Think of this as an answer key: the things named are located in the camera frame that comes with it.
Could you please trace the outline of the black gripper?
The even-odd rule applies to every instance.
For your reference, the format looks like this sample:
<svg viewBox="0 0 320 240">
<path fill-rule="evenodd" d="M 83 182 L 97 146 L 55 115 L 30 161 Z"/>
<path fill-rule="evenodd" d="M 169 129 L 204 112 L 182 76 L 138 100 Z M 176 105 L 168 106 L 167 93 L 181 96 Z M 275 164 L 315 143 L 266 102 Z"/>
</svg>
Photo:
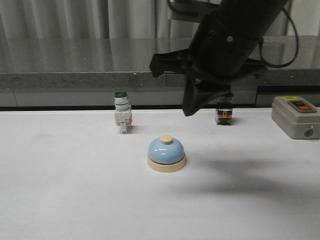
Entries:
<svg viewBox="0 0 320 240">
<path fill-rule="evenodd" d="M 261 61 L 249 58 L 257 43 L 230 31 L 213 12 L 203 18 L 187 49 L 154 54 L 149 68 L 155 78 L 170 73 L 186 76 L 181 108 L 190 117 L 228 94 L 232 82 L 267 70 Z"/>
</svg>

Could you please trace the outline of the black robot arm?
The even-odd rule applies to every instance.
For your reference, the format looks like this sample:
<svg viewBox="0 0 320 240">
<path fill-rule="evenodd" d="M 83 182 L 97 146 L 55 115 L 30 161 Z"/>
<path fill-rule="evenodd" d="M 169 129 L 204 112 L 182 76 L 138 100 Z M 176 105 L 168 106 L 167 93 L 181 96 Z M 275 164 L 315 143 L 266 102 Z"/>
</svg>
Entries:
<svg viewBox="0 0 320 240">
<path fill-rule="evenodd" d="M 223 0 L 210 4 L 188 48 L 154 54 L 154 77 L 166 73 L 185 76 L 185 116 L 194 115 L 210 101 L 229 94 L 231 84 L 258 76 L 269 66 L 250 54 L 284 9 L 284 0 Z"/>
</svg>

